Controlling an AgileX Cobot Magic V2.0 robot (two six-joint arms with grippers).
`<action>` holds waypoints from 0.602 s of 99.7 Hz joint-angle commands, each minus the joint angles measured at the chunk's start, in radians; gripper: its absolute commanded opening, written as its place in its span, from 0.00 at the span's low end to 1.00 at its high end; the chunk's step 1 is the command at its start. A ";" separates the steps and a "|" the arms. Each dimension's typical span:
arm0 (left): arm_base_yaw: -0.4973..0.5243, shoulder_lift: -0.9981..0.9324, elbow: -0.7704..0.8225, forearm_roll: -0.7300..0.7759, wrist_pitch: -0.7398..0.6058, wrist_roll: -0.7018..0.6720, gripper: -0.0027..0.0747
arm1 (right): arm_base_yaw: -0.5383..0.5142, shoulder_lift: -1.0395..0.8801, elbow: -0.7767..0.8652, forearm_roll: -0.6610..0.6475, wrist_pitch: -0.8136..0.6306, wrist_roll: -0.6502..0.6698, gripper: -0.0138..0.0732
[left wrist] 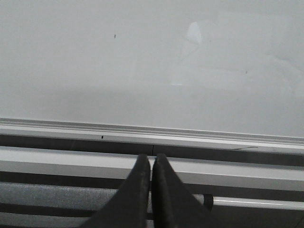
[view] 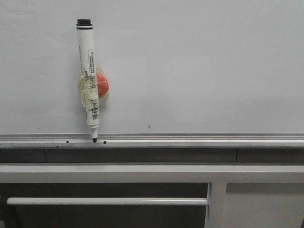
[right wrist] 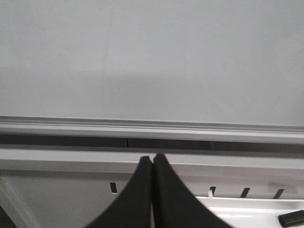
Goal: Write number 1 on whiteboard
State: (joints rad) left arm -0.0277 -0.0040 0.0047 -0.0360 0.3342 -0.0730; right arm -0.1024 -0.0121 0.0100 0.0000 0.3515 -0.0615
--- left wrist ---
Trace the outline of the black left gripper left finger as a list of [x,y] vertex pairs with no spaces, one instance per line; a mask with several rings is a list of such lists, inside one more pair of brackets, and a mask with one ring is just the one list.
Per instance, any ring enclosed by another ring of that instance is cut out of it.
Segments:
[[140,154],[127,179],[83,228],[145,228],[150,188],[150,163]]

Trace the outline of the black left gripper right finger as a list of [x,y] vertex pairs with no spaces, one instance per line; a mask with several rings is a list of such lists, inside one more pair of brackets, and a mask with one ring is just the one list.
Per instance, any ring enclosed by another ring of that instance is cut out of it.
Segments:
[[158,154],[152,170],[152,211],[156,228],[219,228],[211,214],[213,196],[197,200],[180,180],[165,154]]

